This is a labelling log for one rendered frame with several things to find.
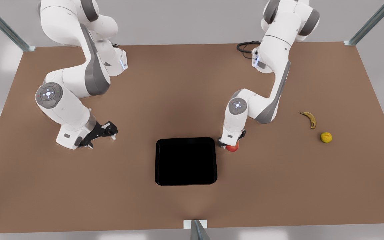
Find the black square tray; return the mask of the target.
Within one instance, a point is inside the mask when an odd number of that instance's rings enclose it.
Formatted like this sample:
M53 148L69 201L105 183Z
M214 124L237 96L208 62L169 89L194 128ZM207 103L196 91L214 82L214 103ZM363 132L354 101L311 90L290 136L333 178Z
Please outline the black square tray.
M154 180L160 186L213 184L218 179L212 138L169 138L156 142Z

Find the brown-spotted yellow banana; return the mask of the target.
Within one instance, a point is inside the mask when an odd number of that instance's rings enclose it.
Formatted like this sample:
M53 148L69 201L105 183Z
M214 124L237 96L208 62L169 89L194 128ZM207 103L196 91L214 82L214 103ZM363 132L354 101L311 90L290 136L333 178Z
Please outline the brown-spotted yellow banana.
M307 111L305 111L305 112L300 112L299 111L299 113L304 115L304 116L306 116L306 117L308 117L308 119L310 120L310 123L311 123L311 129L315 129L316 128L317 121L316 121L316 118L315 118L315 116L313 114L311 114L310 112L307 112Z

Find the silver frame post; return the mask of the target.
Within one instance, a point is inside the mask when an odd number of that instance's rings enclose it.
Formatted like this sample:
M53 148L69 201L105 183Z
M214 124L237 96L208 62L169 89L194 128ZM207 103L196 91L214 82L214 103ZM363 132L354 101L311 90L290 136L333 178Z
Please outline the silver frame post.
M35 51L35 46L29 46L1 17L0 17L0 30L23 52Z
M207 220L184 220L183 229L190 229L190 240L211 240L206 232Z
M350 40L343 41L344 46L356 46L382 19L384 18L384 4L369 20L356 32Z

